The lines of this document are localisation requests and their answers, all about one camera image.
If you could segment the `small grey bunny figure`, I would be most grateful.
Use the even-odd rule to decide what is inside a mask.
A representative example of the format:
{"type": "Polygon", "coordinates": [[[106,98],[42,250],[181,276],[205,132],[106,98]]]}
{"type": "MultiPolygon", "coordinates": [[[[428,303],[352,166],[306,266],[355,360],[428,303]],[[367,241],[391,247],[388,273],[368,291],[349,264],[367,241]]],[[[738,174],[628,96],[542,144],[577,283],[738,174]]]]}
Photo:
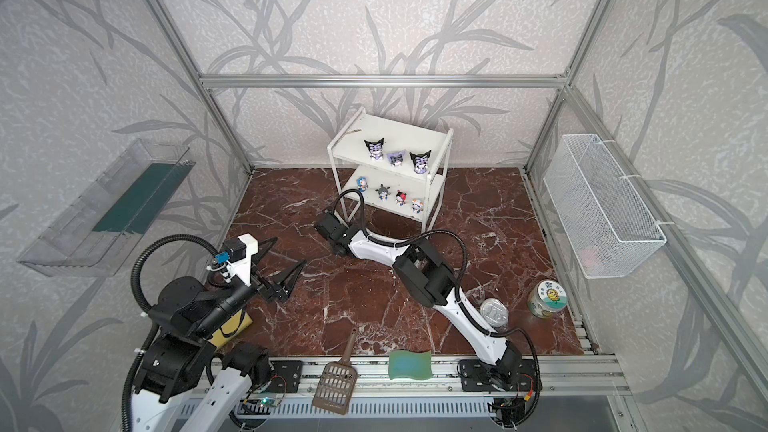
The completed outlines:
{"type": "Polygon", "coordinates": [[[376,193],[380,200],[386,201],[390,195],[390,188],[381,184],[380,187],[376,190],[376,193]]]}

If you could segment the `red hat Doraemon figure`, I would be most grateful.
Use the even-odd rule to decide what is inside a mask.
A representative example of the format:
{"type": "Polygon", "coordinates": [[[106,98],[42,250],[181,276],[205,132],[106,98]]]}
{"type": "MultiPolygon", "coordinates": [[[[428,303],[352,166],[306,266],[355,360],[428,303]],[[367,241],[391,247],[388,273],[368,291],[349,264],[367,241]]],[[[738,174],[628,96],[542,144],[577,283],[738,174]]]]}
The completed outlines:
{"type": "Polygon", "coordinates": [[[403,191],[397,191],[395,199],[398,205],[403,206],[406,204],[407,194],[403,191]]]}

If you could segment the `white hooded Doraemon figure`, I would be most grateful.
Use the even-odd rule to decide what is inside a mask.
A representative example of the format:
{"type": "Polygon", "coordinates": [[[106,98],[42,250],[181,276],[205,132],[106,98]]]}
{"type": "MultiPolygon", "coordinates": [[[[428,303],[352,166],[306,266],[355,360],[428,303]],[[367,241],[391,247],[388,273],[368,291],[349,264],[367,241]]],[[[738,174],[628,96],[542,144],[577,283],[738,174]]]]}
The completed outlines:
{"type": "Polygon", "coordinates": [[[414,198],[411,201],[411,207],[412,207],[412,211],[415,214],[420,214],[424,211],[424,202],[420,198],[414,198]]]}

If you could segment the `black Kuromi figure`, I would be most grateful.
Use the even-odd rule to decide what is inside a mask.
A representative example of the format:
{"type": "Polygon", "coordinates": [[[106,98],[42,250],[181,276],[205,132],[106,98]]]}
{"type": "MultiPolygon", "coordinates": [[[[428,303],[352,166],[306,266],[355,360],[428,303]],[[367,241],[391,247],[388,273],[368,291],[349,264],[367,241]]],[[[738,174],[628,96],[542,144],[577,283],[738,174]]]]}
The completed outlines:
{"type": "Polygon", "coordinates": [[[376,141],[369,141],[365,140],[364,144],[366,146],[366,150],[368,151],[369,157],[373,161],[379,161],[382,160],[384,157],[384,151],[383,146],[385,143],[385,139],[381,138],[376,141]]]}

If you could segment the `purple striped Kuromi figure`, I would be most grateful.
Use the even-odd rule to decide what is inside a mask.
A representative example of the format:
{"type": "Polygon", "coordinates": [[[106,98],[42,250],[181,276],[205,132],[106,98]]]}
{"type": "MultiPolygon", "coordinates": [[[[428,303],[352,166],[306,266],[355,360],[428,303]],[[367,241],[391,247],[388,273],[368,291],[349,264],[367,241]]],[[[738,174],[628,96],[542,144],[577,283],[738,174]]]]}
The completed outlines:
{"type": "Polygon", "coordinates": [[[405,151],[397,151],[387,154],[387,160],[390,166],[392,167],[400,167],[404,163],[406,152],[405,151]]]}

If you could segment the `purple bat Kuromi figure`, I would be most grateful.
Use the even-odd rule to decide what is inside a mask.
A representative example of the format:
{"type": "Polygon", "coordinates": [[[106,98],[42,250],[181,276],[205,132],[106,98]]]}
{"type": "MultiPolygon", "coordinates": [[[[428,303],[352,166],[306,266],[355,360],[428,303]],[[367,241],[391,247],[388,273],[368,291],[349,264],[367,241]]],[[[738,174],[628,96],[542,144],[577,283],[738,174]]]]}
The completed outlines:
{"type": "Polygon", "coordinates": [[[431,151],[428,150],[423,153],[410,153],[410,158],[413,165],[414,173],[417,175],[426,174],[429,170],[429,159],[431,151]]]}

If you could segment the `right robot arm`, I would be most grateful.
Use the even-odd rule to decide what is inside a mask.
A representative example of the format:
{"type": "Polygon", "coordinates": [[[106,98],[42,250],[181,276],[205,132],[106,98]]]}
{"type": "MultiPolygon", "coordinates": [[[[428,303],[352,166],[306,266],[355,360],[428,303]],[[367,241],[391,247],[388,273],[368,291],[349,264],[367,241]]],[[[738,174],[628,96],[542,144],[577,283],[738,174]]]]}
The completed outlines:
{"type": "Polygon", "coordinates": [[[494,390],[512,391],[524,373],[523,354],[508,337],[521,334],[531,352],[529,394],[538,396],[540,366],[538,354],[529,334],[521,328],[497,332],[471,304],[461,288],[469,265],[468,249],[454,232],[434,229],[407,239],[395,239],[368,230],[364,214],[365,201],[357,189],[339,194],[314,224],[334,254],[369,260],[388,266],[416,302],[437,310],[446,317],[470,344],[485,382],[494,390]],[[453,239],[461,252],[459,268],[452,267],[429,238],[446,236],[453,239]]]}

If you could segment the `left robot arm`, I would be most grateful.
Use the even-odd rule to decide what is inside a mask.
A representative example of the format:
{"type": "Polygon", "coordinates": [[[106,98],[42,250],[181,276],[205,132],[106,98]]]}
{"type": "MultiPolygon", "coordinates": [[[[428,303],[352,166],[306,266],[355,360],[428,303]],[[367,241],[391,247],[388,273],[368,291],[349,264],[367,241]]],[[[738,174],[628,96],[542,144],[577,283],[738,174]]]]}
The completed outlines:
{"type": "Polygon", "coordinates": [[[208,371],[218,348],[216,332],[231,319],[241,319],[255,298],[286,302],[307,263],[301,260],[270,278],[253,268],[276,244],[275,238],[259,243],[249,234],[227,240],[216,249],[207,240],[189,234],[163,237],[144,249],[130,275],[135,301],[150,319],[151,329],[137,349],[121,397],[124,431],[169,431],[182,407],[208,371]],[[141,274],[150,256],[174,242],[190,242],[211,255],[210,275],[220,274],[222,284],[207,288],[192,276],[169,282],[156,303],[150,303],[141,286],[141,274]]]}

